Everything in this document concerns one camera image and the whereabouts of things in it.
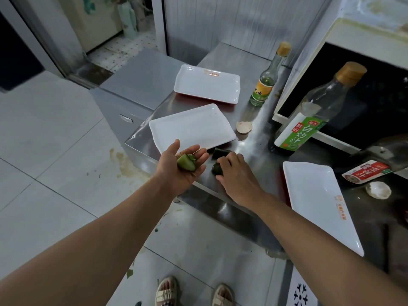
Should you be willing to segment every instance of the hand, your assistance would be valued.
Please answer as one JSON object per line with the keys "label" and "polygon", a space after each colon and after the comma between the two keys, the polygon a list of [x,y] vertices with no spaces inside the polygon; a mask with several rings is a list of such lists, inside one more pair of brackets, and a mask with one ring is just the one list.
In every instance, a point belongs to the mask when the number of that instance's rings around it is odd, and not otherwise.
{"label": "hand", "polygon": [[216,178],[227,194],[238,205],[255,212],[266,193],[261,189],[244,156],[231,152],[226,157],[218,158],[217,162],[221,165],[223,176],[217,175]]}
{"label": "hand", "polygon": [[[193,145],[176,155],[180,148],[180,140],[176,139],[169,148],[161,154],[159,163],[154,176],[161,184],[170,192],[173,198],[186,191],[191,184],[204,172],[206,166],[203,165],[210,156],[207,149],[201,148],[199,145]],[[182,170],[177,166],[177,159],[182,154],[193,154],[196,158],[195,172]]]}

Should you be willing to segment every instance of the foot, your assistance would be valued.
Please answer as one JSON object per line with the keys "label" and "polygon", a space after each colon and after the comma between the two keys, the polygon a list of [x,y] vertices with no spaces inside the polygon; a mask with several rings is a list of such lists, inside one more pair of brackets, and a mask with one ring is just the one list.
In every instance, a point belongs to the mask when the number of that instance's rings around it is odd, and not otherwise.
{"label": "foot", "polygon": [[177,306],[177,283],[173,277],[167,277],[160,283],[156,293],[156,306]]}
{"label": "foot", "polygon": [[225,284],[220,284],[214,294],[211,306],[232,306],[234,305],[234,297],[232,291]]}

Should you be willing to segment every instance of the broken eggshell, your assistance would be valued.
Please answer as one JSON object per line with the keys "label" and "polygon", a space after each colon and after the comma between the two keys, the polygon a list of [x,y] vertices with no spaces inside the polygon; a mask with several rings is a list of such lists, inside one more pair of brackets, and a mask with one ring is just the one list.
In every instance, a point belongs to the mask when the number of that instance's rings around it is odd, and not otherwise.
{"label": "broken eggshell", "polygon": [[252,131],[252,123],[249,121],[237,122],[237,131],[241,134],[247,134]]}
{"label": "broken eggshell", "polygon": [[388,199],[391,195],[391,189],[382,181],[373,181],[365,186],[368,195],[379,200]]}

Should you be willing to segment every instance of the sandal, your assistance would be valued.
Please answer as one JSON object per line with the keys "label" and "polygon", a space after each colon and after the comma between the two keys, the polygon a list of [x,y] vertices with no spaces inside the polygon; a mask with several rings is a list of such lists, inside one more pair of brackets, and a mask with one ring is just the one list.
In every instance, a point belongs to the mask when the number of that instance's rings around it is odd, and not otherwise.
{"label": "sandal", "polygon": [[[162,285],[166,282],[173,283],[173,288],[165,289],[165,290],[160,290]],[[157,287],[156,291],[156,306],[159,306],[159,303],[161,303],[162,306],[177,306],[177,293],[178,293],[178,284],[176,278],[173,276],[169,276],[167,278],[164,278],[159,286]]]}
{"label": "sandal", "polygon": [[[225,295],[224,292],[228,292],[229,296],[231,297],[230,301],[229,299],[221,296]],[[234,303],[234,295],[232,293],[232,290],[227,287],[225,284],[219,284],[218,287],[215,289],[214,297],[212,299],[211,306],[233,306]]]}

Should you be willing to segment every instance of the cabinet door handle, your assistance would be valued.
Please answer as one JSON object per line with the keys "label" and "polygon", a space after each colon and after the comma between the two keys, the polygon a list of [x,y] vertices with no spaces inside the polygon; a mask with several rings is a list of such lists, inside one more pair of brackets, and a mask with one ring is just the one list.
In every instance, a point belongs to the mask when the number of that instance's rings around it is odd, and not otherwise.
{"label": "cabinet door handle", "polygon": [[130,119],[130,118],[128,118],[128,117],[125,117],[125,116],[122,115],[122,114],[119,114],[119,115],[120,115],[120,119],[125,120],[125,121],[128,122],[128,123],[133,123],[133,120],[132,120],[132,119]]}

